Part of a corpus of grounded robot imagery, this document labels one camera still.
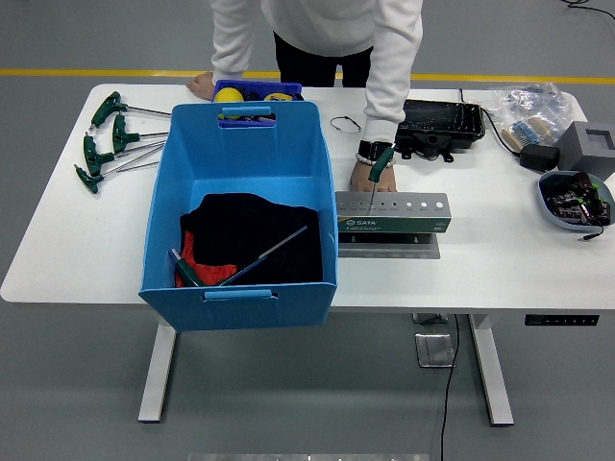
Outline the person's right hand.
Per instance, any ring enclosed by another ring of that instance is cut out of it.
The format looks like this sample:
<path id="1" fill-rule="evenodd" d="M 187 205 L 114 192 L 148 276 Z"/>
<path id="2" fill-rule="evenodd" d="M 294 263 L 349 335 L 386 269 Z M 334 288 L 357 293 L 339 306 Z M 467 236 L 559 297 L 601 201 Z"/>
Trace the person's right hand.
<path id="1" fill-rule="evenodd" d="M 214 92 L 214 83 L 212 79 L 213 73 L 207 71 L 194 77 L 191 81 L 187 82 L 185 86 L 200 99 L 211 101 Z"/>

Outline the person's left hand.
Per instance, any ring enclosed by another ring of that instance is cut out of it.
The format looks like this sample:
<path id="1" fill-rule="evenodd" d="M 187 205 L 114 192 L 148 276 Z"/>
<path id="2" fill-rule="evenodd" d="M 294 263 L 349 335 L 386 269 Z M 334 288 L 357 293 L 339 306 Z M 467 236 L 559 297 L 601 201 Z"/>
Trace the person's left hand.
<path id="1" fill-rule="evenodd" d="M 353 191 L 369 192 L 396 192 L 396 178 L 393 167 L 385 168 L 380 175 L 379 182 L 371 182 L 369 175 L 372 166 L 357 161 L 350 177 L 350 189 Z"/>

